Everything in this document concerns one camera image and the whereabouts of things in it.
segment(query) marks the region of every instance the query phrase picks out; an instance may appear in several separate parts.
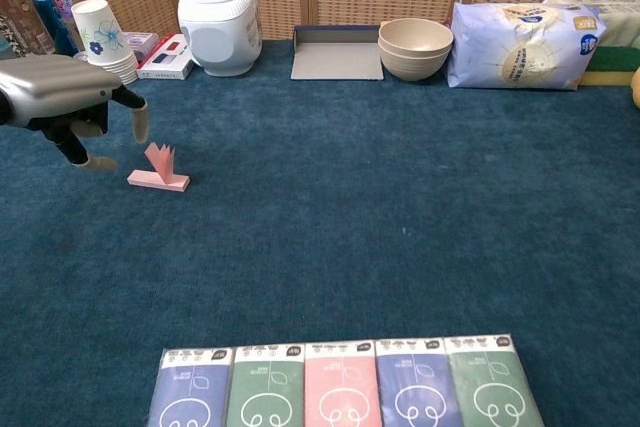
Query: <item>teal carpet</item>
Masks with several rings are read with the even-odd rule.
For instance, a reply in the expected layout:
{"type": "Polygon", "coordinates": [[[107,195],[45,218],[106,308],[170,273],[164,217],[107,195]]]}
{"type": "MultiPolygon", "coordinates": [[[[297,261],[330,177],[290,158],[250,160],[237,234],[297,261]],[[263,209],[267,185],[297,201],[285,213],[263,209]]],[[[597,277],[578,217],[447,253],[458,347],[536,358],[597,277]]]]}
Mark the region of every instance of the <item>teal carpet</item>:
{"type": "Polygon", "coordinates": [[[578,92],[138,81],[185,194],[129,113],[117,173],[0,129],[0,425],[144,426],[165,347],[511,332],[547,427],[637,427],[640,111],[578,92]]]}

